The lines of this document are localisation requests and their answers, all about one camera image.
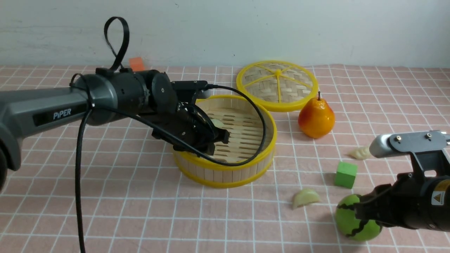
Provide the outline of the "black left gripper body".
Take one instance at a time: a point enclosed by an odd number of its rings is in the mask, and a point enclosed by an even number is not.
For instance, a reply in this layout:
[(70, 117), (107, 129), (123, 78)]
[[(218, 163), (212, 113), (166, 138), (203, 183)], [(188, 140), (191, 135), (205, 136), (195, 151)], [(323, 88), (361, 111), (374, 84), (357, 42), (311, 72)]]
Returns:
[(152, 136), (173, 145), (176, 151), (188, 151), (187, 147), (176, 141), (177, 137), (197, 149), (198, 141), (213, 141), (213, 128), (215, 127), (207, 114), (192, 103), (182, 103), (174, 114), (151, 113), (151, 122), (158, 125), (172, 136), (166, 135), (156, 129)]

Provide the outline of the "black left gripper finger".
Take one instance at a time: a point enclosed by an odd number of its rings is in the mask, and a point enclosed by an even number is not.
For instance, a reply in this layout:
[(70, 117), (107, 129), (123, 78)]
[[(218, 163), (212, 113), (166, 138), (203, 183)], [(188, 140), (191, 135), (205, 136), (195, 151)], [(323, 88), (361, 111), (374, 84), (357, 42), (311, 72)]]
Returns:
[(202, 154), (209, 156), (214, 155), (215, 152), (215, 142), (214, 141), (198, 141), (197, 150)]
[(213, 143), (222, 142), (223, 144), (229, 143), (230, 133), (226, 129), (213, 128), (214, 139)]

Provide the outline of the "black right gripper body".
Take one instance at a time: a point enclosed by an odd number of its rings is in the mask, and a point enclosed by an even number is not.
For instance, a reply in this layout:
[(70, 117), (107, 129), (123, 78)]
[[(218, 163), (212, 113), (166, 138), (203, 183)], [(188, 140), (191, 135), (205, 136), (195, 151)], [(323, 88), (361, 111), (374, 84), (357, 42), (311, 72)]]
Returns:
[(394, 184), (376, 186), (354, 205), (356, 218), (375, 220), (385, 227), (426, 229), (423, 208), (424, 178), (398, 176)]

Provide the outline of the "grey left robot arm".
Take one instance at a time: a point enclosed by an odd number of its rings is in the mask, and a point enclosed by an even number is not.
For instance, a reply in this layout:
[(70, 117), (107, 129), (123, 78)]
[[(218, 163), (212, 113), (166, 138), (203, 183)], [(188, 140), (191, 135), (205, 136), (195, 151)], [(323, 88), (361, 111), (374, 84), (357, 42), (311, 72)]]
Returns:
[(92, 104), (138, 115), (153, 124), (152, 136), (187, 151), (180, 140), (213, 155), (229, 133), (206, 120), (195, 106), (206, 81), (170, 81), (157, 70), (113, 72), (106, 68), (79, 77), (68, 87), (1, 92), (1, 186), (7, 171), (21, 166), (21, 143), (29, 137), (83, 118)]

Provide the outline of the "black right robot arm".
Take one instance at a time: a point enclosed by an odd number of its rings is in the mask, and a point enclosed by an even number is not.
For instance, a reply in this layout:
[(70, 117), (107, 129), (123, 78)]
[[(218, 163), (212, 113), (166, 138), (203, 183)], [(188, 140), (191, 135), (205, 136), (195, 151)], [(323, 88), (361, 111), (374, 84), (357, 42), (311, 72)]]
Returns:
[(419, 181), (402, 175), (394, 184), (383, 184), (360, 197), (354, 205), (355, 216), (375, 220), (384, 227), (450, 229), (449, 177), (428, 177)]

